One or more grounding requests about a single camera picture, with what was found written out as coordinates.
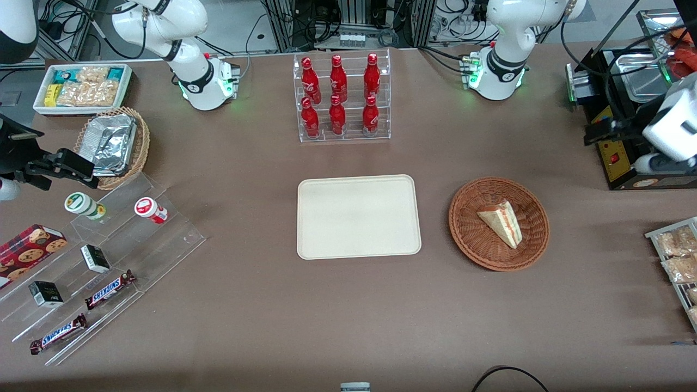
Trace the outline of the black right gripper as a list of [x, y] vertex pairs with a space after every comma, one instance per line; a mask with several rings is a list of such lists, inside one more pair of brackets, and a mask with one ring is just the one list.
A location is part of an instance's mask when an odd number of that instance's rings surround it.
[[28, 161], [25, 169], [15, 171], [15, 181], [49, 191], [52, 180], [45, 176], [66, 177], [68, 172], [75, 181], [82, 182], [88, 188], [97, 189], [99, 186], [99, 180], [94, 177], [92, 161], [69, 149]]

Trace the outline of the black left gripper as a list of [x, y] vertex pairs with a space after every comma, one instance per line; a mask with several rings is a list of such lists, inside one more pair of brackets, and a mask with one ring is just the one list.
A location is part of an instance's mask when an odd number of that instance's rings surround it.
[[651, 122], [651, 115], [637, 114], [631, 118], [615, 117], [614, 121], [598, 121], [585, 126], [584, 145], [605, 140], [643, 140], [643, 131]]

